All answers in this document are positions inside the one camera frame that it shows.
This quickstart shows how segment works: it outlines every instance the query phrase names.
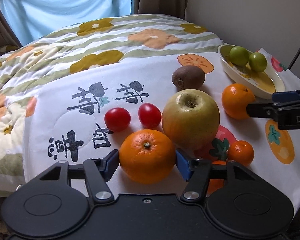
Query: plate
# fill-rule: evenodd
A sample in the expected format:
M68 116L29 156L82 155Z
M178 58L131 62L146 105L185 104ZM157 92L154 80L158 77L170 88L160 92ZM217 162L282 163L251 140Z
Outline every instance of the plate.
M277 72L269 64L263 72L257 73L250 69L249 63L245 67L233 65L229 53L234 45L221 45L218 48L223 70L236 83L242 84L252 90L255 96L271 99L274 92L284 92L285 86Z

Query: light blue curtain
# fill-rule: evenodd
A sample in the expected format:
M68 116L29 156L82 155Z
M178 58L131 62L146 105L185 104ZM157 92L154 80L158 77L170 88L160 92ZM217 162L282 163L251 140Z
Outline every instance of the light blue curtain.
M0 0L0 9L24 46L58 28L129 15L132 3L132 0Z

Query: striped blanket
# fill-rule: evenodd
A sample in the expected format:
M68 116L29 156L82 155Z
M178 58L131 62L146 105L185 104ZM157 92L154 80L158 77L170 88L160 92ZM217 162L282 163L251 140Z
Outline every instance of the striped blanket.
M0 196L25 182L24 121L45 84L135 58L217 52L221 44L204 27L178 18L130 15L68 26L1 56Z

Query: brown kiwi fruit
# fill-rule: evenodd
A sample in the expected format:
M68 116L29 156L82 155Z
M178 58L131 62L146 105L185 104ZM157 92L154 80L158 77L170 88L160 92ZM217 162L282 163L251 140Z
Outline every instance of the brown kiwi fruit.
M201 68L186 65L178 68L172 74L172 83L178 90L199 89L204 83L205 78L206 75Z

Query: green lime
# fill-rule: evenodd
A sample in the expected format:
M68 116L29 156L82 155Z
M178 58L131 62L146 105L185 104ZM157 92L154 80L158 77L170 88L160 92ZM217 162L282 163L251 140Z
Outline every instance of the green lime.
M244 67L249 62L249 53L244 47L235 46L230 50L230 61L239 67Z
M249 56L249 65L252 71L254 72L262 72L267 67L267 59L260 52L255 52L250 54Z

